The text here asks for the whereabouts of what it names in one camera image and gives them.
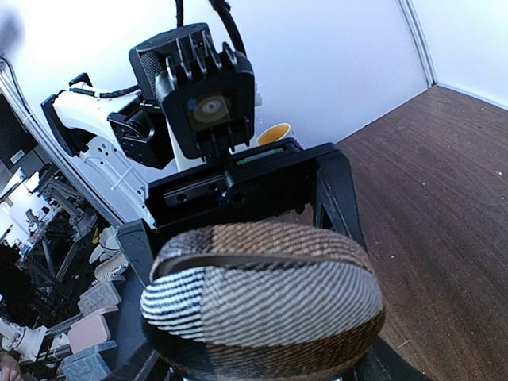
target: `striped fabric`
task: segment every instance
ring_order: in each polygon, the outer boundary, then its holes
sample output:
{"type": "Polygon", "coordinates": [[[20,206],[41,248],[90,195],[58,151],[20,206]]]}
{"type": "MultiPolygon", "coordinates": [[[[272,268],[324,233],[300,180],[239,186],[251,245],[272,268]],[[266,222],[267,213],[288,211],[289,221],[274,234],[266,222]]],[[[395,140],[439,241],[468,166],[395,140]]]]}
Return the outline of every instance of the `striped fabric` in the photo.
{"type": "Polygon", "coordinates": [[[140,303],[145,332],[188,379],[337,379],[384,321],[367,253],[311,226],[260,222],[181,234],[161,249],[151,281],[140,303]],[[246,261],[165,273],[176,257],[205,254],[246,261]],[[291,260],[250,264],[248,256],[291,260]]]}

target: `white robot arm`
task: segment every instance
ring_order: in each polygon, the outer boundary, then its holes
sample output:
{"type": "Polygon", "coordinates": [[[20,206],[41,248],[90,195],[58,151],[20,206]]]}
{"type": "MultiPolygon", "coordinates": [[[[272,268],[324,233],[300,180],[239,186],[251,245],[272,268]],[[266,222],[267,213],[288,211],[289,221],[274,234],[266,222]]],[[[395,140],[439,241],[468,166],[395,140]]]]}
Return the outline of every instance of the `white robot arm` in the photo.
{"type": "Polygon", "coordinates": [[[46,101],[43,109],[49,116],[48,122],[55,138],[68,155],[79,157],[92,167],[107,181],[112,191],[117,191],[128,204],[135,206],[139,218],[153,226],[153,217],[144,204],[148,182],[125,154],[127,146],[131,148],[127,152],[135,152],[142,157],[144,151],[137,149],[135,144],[142,144],[146,137],[142,133],[129,135],[132,132],[129,130],[122,140],[108,120],[111,115],[120,115],[118,113],[128,109],[129,105],[136,105],[139,94],[133,92],[117,98],[97,98],[72,89],[93,94],[107,92],[82,81],[46,101]]]}
{"type": "Polygon", "coordinates": [[[6,352],[19,353],[21,355],[20,364],[31,364],[36,361],[47,330],[44,326],[37,329],[20,327],[0,318],[2,348],[6,352]]]}

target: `gray block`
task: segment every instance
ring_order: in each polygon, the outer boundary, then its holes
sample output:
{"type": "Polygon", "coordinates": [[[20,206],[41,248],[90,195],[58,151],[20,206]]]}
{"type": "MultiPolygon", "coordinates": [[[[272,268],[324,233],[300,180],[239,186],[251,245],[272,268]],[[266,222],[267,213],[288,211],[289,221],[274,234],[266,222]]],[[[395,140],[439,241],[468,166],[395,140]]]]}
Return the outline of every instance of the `gray block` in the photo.
{"type": "Polygon", "coordinates": [[[100,381],[111,374],[99,353],[65,364],[62,371],[67,381],[100,381]]]}
{"type": "Polygon", "coordinates": [[[121,303],[121,296],[112,282],[100,282],[84,292],[78,301],[78,307],[83,316],[101,308],[116,306],[121,303]]]}
{"type": "Polygon", "coordinates": [[[75,362],[76,360],[80,360],[83,357],[94,355],[95,353],[102,354],[103,352],[110,351],[112,349],[116,349],[117,342],[115,340],[107,341],[106,343],[96,344],[93,347],[89,347],[87,349],[82,350],[75,355],[66,357],[63,360],[63,365],[69,365],[70,363],[75,362]]]}

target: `screw hole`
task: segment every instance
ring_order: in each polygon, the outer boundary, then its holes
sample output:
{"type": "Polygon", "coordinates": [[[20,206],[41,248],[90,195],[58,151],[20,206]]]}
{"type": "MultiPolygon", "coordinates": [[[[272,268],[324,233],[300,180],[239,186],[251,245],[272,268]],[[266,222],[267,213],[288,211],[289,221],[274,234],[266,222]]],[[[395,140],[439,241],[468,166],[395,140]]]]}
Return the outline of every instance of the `screw hole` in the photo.
{"type": "Polygon", "coordinates": [[[244,192],[236,193],[232,196],[232,199],[234,202],[242,202],[245,200],[245,193],[244,192]]]}

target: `brown woven fabric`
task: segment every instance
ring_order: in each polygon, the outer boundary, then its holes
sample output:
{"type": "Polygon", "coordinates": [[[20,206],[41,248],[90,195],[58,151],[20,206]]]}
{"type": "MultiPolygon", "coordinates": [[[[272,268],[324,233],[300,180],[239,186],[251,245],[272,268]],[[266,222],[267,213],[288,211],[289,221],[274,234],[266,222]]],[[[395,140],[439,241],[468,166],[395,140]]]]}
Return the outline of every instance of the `brown woven fabric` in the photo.
{"type": "Polygon", "coordinates": [[[206,347],[217,379],[221,376],[265,379],[277,375],[292,379],[334,369],[334,377],[346,371],[351,359],[363,355],[384,323],[384,311],[375,319],[335,337],[311,343],[268,348],[242,348],[208,344],[206,347]]]}
{"type": "MultiPolygon", "coordinates": [[[[275,375],[265,375],[260,381],[335,381],[339,379],[348,369],[354,364],[361,360],[364,356],[363,353],[356,357],[353,357],[349,361],[342,363],[336,367],[325,369],[316,373],[305,373],[302,375],[296,375],[294,377],[273,377],[275,375]]],[[[176,364],[174,361],[169,360],[167,357],[161,356],[164,361],[170,364],[179,375],[185,376],[189,380],[200,380],[200,381],[255,381],[252,378],[239,378],[230,375],[210,375],[203,371],[199,371],[193,368],[186,368],[180,364],[176,364]]]]}
{"type": "MultiPolygon", "coordinates": [[[[170,240],[161,249],[162,256],[159,257],[159,262],[156,260],[154,263],[152,273],[160,269],[161,262],[168,259],[164,253],[173,252],[177,248],[182,254],[291,255],[296,260],[299,257],[308,260],[309,257],[315,256],[355,264],[374,274],[368,254],[355,241],[335,232],[308,225],[253,222],[215,225],[185,232],[170,240]]],[[[270,270],[287,266],[272,264],[268,267],[254,268],[270,270]]]]}

